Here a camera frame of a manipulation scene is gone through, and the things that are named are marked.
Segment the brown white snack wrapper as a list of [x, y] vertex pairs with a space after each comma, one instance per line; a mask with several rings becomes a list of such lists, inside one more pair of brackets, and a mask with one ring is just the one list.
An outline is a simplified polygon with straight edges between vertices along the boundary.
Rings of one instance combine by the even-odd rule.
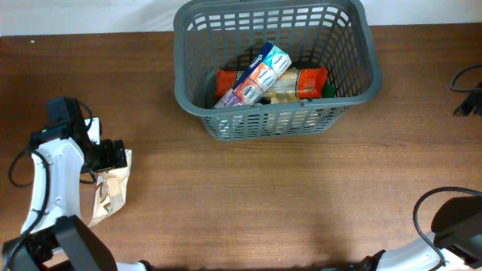
[[127, 185], [132, 166], [132, 150], [125, 150], [127, 167], [111, 169], [97, 178], [93, 214], [88, 227], [93, 227], [119, 211], [127, 201]]

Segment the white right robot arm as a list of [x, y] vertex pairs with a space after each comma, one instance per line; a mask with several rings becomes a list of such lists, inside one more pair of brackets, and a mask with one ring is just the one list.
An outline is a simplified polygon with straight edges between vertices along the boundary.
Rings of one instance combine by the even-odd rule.
[[[423, 232], [418, 213], [430, 196], [461, 193], [436, 212], [431, 230]], [[481, 192], [465, 187], [437, 187], [424, 193], [413, 207], [419, 238], [401, 248], [366, 257], [357, 270], [457, 270], [481, 267]]]

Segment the red spaghetti packet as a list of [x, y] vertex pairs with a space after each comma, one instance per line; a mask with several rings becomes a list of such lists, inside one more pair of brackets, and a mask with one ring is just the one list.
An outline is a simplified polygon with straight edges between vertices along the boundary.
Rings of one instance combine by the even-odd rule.
[[[214, 97], [220, 99], [241, 77], [243, 71], [218, 70]], [[266, 98], [272, 96], [295, 96], [300, 99], [321, 99], [322, 90], [328, 80], [326, 67], [317, 69], [292, 68], [267, 91]]]

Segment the grey plastic basket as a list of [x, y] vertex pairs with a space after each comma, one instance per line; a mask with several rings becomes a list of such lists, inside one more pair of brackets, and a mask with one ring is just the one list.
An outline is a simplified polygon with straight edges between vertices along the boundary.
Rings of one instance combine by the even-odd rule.
[[[382, 85], [359, 0], [191, 1], [176, 12], [173, 29], [176, 100], [222, 141], [324, 132]], [[334, 97], [217, 109], [217, 71], [247, 69], [267, 41], [298, 69], [326, 67]]]

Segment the green lidded jar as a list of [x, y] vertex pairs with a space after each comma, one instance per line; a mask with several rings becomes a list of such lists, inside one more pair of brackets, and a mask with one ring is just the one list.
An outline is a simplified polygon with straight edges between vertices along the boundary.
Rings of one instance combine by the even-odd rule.
[[334, 85], [327, 82], [324, 85], [323, 90], [322, 90], [322, 98], [323, 99], [331, 99], [331, 98], [334, 98], [335, 95], [336, 95], [336, 90], [335, 90]]

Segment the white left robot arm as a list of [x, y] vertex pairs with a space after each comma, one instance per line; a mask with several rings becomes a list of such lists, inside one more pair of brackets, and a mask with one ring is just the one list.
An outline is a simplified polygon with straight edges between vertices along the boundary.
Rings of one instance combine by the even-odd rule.
[[29, 213], [16, 239], [2, 248], [5, 270], [46, 270], [62, 252], [66, 259], [52, 270], [141, 270], [145, 260], [121, 263], [81, 220], [83, 174], [96, 184], [93, 223], [125, 203], [132, 152], [121, 140], [102, 139], [99, 118], [85, 118], [83, 102], [60, 97], [47, 104], [49, 123], [31, 135], [22, 154], [32, 158], [35, 176]]

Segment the beige paper bag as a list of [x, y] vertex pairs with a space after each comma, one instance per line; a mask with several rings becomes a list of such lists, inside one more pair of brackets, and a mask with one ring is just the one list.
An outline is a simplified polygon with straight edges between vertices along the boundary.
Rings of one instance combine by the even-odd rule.
[[[295, 96], [272, 96], [267, 101], [271, 105], [290, 105], [304, 107], [312, 99], [300, 99]], [[289, 109], [279, 113], [270, 112], [264, 115], [263, 136], [292, 136], [313, 132], [320, 121], [321, 113], [313, 109]]]

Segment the colourful tissue multipack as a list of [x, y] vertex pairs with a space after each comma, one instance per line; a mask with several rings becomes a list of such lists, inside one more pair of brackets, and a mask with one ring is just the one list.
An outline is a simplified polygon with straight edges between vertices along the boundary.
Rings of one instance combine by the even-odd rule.
[[284, 50], [267, 41], [214, 109], [255, 105], [291, 64], [291, 58]]

